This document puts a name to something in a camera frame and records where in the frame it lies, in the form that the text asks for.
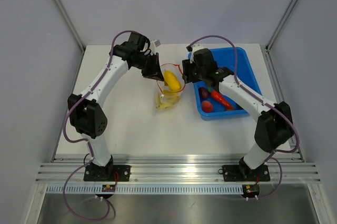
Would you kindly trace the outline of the clear zip top bag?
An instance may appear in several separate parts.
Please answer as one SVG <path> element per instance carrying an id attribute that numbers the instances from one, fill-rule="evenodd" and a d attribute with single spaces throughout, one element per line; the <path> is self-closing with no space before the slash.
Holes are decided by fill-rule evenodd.
<path id="1" fill-rule="evenodd" d="M 179 103 L 179 101 L 178 101 L 175 104 L 175 106 L 173 106 L 172 108 L 165 109 L 165 110 L 158 110 L 155 107 L 155 96 L 157 95 L 157 93 L 163 93 L 164 90 L 167 90 L 167 91 L 170 91 L 170 92 L 179 93 L 180 99 L 181 99 L 182 93 L 185 89 L 185 82 L 183 80 L 183 71 L 182 71 L 182 67 L 179 64 L 165 63 L 165 64 L 161 65 L 161 70 L 162 70 L 163 77 L 164 77 L 164 72 L 166 70 L 171 71 L 177 77 L 177 79 L 180 81 L 182 88 L 179 91 L 171 91 L 167 86 L 164 85 L 164 80 L 163 81 L 157 81 L 156 82 L 157 90 L 154 93 L 154 109 L 153 109 L 154 115 L 158 115 L 158 114 L 161 114 L 165 111 L 173 109 Z"/>

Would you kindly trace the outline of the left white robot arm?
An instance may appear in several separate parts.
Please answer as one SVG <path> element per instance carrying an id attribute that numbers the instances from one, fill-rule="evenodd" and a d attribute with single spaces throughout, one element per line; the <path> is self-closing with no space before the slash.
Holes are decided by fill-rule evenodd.
<path id="1" fill-rule="evenodd" d="M 90 160 L 85 163 L 84 181 L 128 181 L 130 166 L 114 165 L 107 148 L 104 131 L 108 121 L 103 105 L 119 79 L 132 67 L 140 69 L 144 78 L 163 81 L 157 47 L 159 40 L 128 31 L 128 40 L 120 45 L 112 43 L 109 58 L 91 84 L 80 94 L 68 97 L 68 113 L 65 123 L 71 124 L 81 138 L 75 142 L 86 142 Z"/>

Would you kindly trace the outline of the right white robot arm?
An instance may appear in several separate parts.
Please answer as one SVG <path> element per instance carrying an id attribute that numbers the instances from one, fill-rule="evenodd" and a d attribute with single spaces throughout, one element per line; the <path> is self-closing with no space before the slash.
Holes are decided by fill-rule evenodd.
<path id="1" fill-rule="evenodd" d="M 239 161 L 240 176 L 251 180 L 278 147 L 294 135 L 290 107 L 285 102 L 277 104 L 264 98 L 239 80 L 235 70 L 218 67 L 208 48 L 188 46 L 187 50 L 191 57 L 182 61 L 185 83 L 203 81 L 207 87 L 235 101 L 256 121 L 255 143 Z"/>

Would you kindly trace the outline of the yellow banana bunch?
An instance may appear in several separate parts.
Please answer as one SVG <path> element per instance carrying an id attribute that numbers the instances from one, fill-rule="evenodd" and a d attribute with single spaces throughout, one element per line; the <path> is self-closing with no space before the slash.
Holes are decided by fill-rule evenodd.
<path id="1" fill-rule="evenodd" d="M 164 90 L 155 96 L 155 107 L 158 110 L 172 108 L 180 100 L 180 94 Z"/>

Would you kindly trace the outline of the yellow starfruit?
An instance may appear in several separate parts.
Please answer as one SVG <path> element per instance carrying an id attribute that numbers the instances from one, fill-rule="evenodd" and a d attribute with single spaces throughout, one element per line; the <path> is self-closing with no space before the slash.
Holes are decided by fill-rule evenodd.
<path id="1" fill-rule="evenodd" d="M 171 91 L 179 91 L 182 88 L 181 83 L 177 77 L 168 70 L 164 72 L 164 85 L 167 86 Z"/>

